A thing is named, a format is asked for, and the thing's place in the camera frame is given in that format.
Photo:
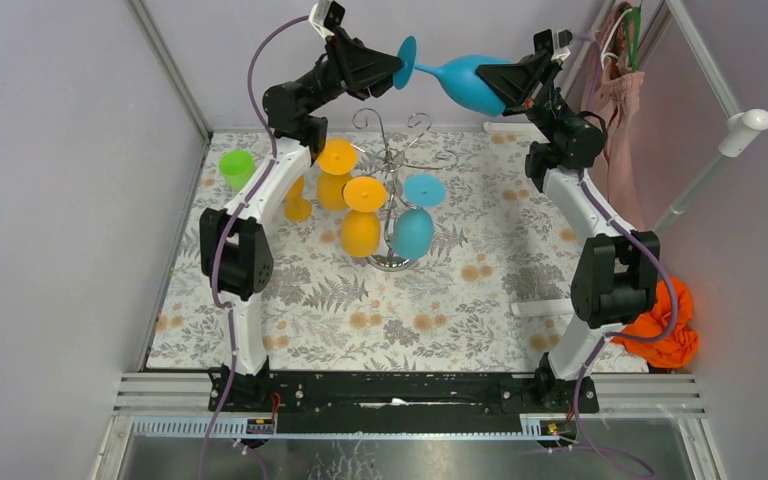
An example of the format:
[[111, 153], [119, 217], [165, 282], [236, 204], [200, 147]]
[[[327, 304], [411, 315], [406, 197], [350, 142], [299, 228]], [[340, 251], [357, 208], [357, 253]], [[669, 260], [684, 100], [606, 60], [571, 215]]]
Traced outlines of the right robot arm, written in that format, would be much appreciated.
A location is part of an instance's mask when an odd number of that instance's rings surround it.
[[530, 146], [525, 174], [583, 241], [570, 287], [574, 318], [534, 374], [535, 402], [549, 412], [575, 398], [605, 341], [652, 309], [659, 280], [657, 235], [635, 230], [587, 175], [606, 146], [607, 126], [599, 115], [571, 108], [554, 84], [571, 41], [569, 31], [547, 29], [535, 34], [533, 54], [476, 70], [503, 102], [504, 115], [525, 115], [545, 136]]

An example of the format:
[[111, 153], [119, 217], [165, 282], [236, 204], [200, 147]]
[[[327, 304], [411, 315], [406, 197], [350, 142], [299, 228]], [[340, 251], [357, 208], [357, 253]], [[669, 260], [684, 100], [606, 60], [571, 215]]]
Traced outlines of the green wine glass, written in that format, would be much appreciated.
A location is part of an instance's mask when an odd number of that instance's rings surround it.
[[229, 187], [239, 192], [254, 175], [256, 165], [248, 151], [233, 150], [219, 159], [218, 169]]

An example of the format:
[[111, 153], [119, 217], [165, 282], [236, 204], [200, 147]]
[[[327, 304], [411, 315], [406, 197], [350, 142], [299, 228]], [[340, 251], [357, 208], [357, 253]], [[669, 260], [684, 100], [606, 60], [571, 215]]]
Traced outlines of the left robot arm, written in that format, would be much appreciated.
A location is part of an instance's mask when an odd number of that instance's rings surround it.
[[270, 142], [266, 160], [228, 204], [207, 208], [199, 218], [201, 269], [214, 304], [226, 315], [226, 383], [248, 411], [264, 407], [271, 388], [261, 377], [268, 360], [261, 294], [274, 271], [266, 224], [325, 148], [328, 121], [315, 112], [343, 94], [360, 100], [383, 95], [406, 65], [340, 27], [325, 37], [324, 49], [309, 71], [263, 93], [257, 105]]

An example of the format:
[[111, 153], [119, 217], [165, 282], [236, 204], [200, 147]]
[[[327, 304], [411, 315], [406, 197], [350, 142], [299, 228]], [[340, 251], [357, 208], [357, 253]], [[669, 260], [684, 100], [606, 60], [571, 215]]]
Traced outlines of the blue wine glass back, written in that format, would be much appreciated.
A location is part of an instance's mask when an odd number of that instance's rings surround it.
[[404, 89], [413, 72], [420, 71], [433, 76], [446, 95], [456, 104], [490, 117], [503, 113], [506, 108], [505, 103], [479, 77], [477, 71], [482, 65], [510, 65], [510, 61], [486, 55], [464, 55], [444, 65], [432, 67], [417, 63], [417, 52], [416, 38], [406, 37], [397, 53], [403, 65], [393, 74], [394, 88]]

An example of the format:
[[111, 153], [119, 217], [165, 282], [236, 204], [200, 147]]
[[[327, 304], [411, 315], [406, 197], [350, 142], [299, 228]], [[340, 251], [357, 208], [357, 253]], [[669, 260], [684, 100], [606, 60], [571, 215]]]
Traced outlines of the orange wine glass back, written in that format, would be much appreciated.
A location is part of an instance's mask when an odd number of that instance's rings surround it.
[[285, 196], [284, 216], [294, 223], [308, 219], [313, 210], [312, 203], [303, 197], [304, 186], [305, 178], [300, 176]]

